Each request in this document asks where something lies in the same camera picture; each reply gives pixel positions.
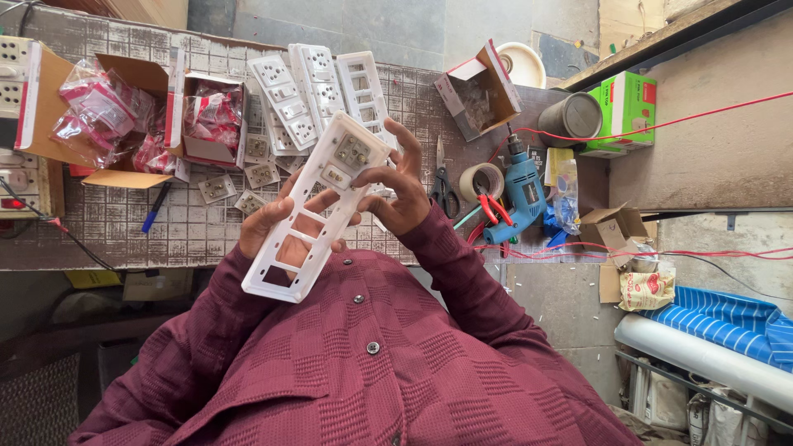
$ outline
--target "tape roll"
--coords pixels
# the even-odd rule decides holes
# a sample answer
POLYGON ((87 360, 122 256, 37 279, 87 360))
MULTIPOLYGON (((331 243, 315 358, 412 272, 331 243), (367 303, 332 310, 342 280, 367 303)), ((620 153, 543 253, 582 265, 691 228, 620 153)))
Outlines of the tape roll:
POLYGON ((504 175, 501 170, 490 164, 482 163, 476 166, 467 168, 462 175, 460 175, 460 194, 462 199, 469 203, 478 203, 477 196, 479 192, 474 189, 474 178, 488 190, 488 192, 496 200, 504 192, 504 175))

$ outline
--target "electric drill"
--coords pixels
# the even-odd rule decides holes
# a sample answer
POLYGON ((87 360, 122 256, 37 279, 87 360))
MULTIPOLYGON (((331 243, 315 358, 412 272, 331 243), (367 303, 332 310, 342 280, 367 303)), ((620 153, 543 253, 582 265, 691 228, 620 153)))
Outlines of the electric drill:
POLYGON ((517 236, 528 228, 537 216, 542 215, 547 207, 534 160, 529 158, 523 142, 512 132, 509 124, 507 128, 510 133, 507 147, 511 166, 507 167, 507 174, 504 176, 504 189, 512 203, 512 212, 509 214, 512 225, 507 225, 502 220, 492 228, 485 228, 483 235, 488 244, 500 244, 517 236))

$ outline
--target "black scissors handle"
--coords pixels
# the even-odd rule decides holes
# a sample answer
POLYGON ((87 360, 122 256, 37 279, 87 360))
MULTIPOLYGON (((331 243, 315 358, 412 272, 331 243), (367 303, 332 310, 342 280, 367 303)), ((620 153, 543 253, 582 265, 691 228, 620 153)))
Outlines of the black scissors handle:
POLYGON ((430 198, 441 206, 443 213, 448 218, 455 218, 460 214, 460 199, 449 182, 449 175, 446 173, 445 167, 439 167, 435 171, 435 184, 432 186, 430 198))

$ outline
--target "metal container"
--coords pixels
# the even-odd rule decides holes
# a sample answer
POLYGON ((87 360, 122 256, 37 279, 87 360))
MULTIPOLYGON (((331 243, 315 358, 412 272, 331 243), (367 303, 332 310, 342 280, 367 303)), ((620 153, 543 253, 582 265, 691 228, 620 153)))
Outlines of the metal container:
MULTIPOLYGON (((589 93, 573 93, 545 109, 538 119, 539 130, 568 138, 592 138, 603 126, 603 112, 597 99, 589 93)), ((540 133, 549 147, 569 147, 576 141, 562 140, 540 133)))

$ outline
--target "wooden table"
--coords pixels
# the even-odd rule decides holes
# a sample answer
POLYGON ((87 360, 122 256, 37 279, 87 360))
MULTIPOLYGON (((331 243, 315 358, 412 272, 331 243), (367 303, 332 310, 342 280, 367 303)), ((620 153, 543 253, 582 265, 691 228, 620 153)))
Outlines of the wooden table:
MULTIPOLYGON (((8 33, 15 33, 21 18, 19 8, 0 18, 0 25, 8 33)), ((179 46, 187 53, 192 71, 230 79, 252 79, 245 61, 262 55, 284 51, 284 48, 255 42, 227 39, 163 29, 152 25, 134 24, 103 17, 85 16, 58 9, 37 7, 25 29, 25 37, 41 40, 63 58, 77 62, 92 57, 95 52, 131 56, 167 65, 169 48, 179 46)), ((410 129, 423 145, 422 182, 431 187, 435 170, 435 144, 438 135, 446 150, 446 164, 455 189, 460 174, 467 167, 487 161, 498 143, 507 135, 506 129, 493 130, 471 143, 466 143, 442 99, 432 86, 437 71, 420 70, 397 65, 378 64, 389 115, 410 129)), ((536 126, 537 116, 547 106, 567 94, 519 87, 519 94, 527 108, 512 125, 536 126)), ((260 107, 251 110, 248 131, 264 134, 260 107)), ((539 138, 524 142, 544 147, 539 138)), ((500 155, 508 158, 506 144, 500 155)), ((579 159, 580 203, 582 212, 607 204, 607 161, 597 158, 579 159)), ((78 179, 64 175, 66 216, 63 223, 72 234, 104 261, 119 268, 206 267, 216 265, 231 250, 239 237, 243 214, 233 207, 236 198, 227 198, 206 205, 197 184, 207 178, 227 173, 219 167, 193 166, 190 185, 175 183, 168 199, 160 209, 149 234, 140 226, 151 209, 158 187, 133 190, 83 185, 78 179)), ((243 173, 228 172, 238 192, 245 189, 243 173)), ((265 199, 272 199, 277 185, 255 191, 265 199)), ((461 215, 475 205, 465 203, 461 215)), ((467 237, 471 229, 485 218, 483 213, 471 218, 458 233, 467 237)), ((413 254, 390 233, 383 233, 365 214, 363 222, 344 233, 349 248, 373 249, 398 259, 415 263, 413 254)), ((537 252, 543 246, 541 230, 528 229, 521 234, 521 243, 513 248, 521 252, 537 252)), ((55 228, 36 223, 26 233, 13 240, 0 240, 0 270, 40 270, 96 268, 71 240, 55 228)), ((488 263, 505 263, 516 259, 501 259, 497 252, 487 251, 488 263)), ((580 257, 558 257, 550 262, 582 261, 580 257)))

